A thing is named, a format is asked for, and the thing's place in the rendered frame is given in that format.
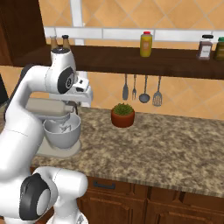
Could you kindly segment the brown jar with black lid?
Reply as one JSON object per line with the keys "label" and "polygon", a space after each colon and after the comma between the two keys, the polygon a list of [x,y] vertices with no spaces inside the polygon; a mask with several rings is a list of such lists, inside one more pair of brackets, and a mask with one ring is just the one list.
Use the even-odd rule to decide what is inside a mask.
{"label": "brown jar with black lid", "polygon": [[209,60],[210,53],[212,51],[212,40],[214,36],[212,34],[203,34],[199,42],[199,50],[197,52],[197,58],[199,60]]}

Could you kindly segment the grey hanging ladle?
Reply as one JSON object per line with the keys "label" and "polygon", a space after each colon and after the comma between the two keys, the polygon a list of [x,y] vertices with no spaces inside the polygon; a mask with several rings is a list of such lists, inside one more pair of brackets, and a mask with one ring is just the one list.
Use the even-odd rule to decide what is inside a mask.
{"label": "grey hanging ladle", "polygon": [[[146,81],[144,82],[144,90],[146,91],[148,76],[145,76],[145,79],[146,79]],[[147,103],[150,100],[150,96],[145,91],[139,95],[139,101],[141,103]]]}

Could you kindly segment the yellow bottle with red cap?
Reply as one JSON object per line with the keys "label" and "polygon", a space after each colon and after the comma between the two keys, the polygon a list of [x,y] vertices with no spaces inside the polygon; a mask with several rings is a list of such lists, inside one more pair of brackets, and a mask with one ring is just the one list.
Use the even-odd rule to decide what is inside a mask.
{"label": "yellow bottle with red cap", "polygon": [[149,31],[145,31],[140,39],[140,55],[142,57],[151,56],[152,35]]}

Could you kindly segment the dark wooden wall shelf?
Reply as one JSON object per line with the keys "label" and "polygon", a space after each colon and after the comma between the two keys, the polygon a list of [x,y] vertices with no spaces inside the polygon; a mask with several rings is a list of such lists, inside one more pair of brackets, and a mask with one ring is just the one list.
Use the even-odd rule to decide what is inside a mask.
{"label": "dark wooden wall shelf", "polygon": [[224,80],[224,61],[198,60],[195,50],[154,48],[149,58],[136,47],[74,45],[71,50],[78,71]]}

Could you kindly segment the brown wooden drawer front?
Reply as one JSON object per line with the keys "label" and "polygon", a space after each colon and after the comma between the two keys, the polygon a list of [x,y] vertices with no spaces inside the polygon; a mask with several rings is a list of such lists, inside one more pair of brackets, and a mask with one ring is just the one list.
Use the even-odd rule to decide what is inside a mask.
{"label": "brown wooden drawer front", "polygon": [[[94,187],[93,183],[97,181],[99,184],[111,185],[115,184],[115,190]],[[146,185],[138,185],[128,182],[105,178],[88,177],[88,194],[95,194],[97,198],[105,200],[138,200],[145,201],[148,187]]]}
{"label": "brown wooden drawer front", "polygon": [[151,202],[178,205],[179,207],[198,207],[224,212],[224,198],[158,187],[150,187],[148,189],[147,197]]}

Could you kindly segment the grey hanging slotted spatula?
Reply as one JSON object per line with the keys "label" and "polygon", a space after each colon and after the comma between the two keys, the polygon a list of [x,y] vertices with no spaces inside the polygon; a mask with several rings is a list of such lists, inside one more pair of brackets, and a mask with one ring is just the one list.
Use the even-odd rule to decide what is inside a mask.
{"label": "grey hanging slotted spatula", "polygon": [[157,84],[157,92],[153,95],[152,105],[155,107],[160,107],[162,105],[163,96],[160,93],[160,84]]}

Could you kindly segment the grey stand mixer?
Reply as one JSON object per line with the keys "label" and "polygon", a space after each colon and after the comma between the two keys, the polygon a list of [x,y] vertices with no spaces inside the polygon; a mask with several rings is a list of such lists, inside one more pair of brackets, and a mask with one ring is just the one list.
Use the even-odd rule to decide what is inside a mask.
{"label": "grey stand mixer", "polygon": [[69,158],[79,152],[81,119],[73,105],[51,99],[30,98],[26,109],[43,123],[45,136],[38,156]]}

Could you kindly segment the grey hanging fork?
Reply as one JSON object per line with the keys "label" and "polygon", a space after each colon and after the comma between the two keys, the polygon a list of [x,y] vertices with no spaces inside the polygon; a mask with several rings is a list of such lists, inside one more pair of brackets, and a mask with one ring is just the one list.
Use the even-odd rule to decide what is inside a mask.
{"label": "grey hanging fork", "polygon": [[135,100],[137,98],[136,84],[137,84],[137,75],[134,74],[134,84],[133,84],[133,89],[132,89],[132,100]]}

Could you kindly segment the dark wooden wall cupboard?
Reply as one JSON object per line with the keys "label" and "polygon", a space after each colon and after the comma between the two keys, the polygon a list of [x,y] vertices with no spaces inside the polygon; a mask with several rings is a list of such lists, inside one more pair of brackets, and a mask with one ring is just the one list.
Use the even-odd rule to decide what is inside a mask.
{"label": "dark wooden wall cupboard", "polygon": [[0,0],[0,66],[46,45],[39,0]]}

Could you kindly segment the black appliance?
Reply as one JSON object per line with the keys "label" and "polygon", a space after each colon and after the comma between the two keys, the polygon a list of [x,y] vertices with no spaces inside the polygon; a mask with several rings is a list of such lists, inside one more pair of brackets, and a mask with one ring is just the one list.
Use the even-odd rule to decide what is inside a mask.
{"label": "black appliance", "polygon": [[0,107],[5,105],[9,100],[6,87],[4,85],[4,81],[2,75],[0,74]]}

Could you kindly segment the brown bottle with dark cap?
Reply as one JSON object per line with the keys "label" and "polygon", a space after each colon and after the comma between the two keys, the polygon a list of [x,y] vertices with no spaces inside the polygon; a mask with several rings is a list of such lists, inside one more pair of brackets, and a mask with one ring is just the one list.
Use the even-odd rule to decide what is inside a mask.
{"label": "brown bottle with dark cap", "polygon": [[62,35],[63,38],[63,48],[65,49],[71,49],[69,44],[69,36],[68,35]]}
{"label": "brown bottle with dark cap", "polygon": [[58,45],[56,37],[55,36],[51,36],[50,39],[51,39],[51,49],[58,48],[59,45]]}

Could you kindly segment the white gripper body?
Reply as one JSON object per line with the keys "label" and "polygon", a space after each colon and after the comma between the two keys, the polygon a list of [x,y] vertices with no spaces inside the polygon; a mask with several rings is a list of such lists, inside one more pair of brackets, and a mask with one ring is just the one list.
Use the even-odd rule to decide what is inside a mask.
{"label": "white gripper body", "polygon": [[93,91],[91,87],[88,87],[85,92],[77,92],[74,87],[72,87],[65,94],[49,94],[51,99],[61,100],[61,101],[70,101],[70,102],[87,102],[91,103],[93,100]]}

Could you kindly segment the green plant in red pot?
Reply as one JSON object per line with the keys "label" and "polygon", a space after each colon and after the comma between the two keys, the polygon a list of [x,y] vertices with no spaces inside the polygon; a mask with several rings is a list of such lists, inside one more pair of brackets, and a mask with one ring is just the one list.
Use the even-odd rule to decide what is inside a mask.
{"label": "green plant in red pot", "polygon": [[118,103],[111,110],[111,122],[118,128],[128,128],[135,120],[135,110],[125,103]]}

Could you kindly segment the grey hanging spoon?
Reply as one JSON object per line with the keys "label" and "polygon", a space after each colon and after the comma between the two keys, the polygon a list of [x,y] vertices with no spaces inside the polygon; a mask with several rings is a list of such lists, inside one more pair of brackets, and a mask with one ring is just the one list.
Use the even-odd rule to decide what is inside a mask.
{"label": "grey hanging spoon", "polygon": [[122,88],[122,99],[124,101],[127,101],[128,100],[128,97],[129,97],[129,88],[128,88],[128,75],[125,74],[124,75],[124,85],[123,85],[123,88]]}

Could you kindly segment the brown wooden cupboard door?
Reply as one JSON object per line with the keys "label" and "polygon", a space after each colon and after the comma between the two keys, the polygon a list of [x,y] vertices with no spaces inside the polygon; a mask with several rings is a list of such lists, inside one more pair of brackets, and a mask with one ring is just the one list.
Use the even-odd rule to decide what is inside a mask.
{"label": "brown wooden cupboard door", "polygon": [[148,202],[145,224],[224,224],[224,213]]}
{"label": "brown wooden cupboard door", "polygon": [[143,224],[145,202],[127,196],[87,191],[77,199],[89,224]]}

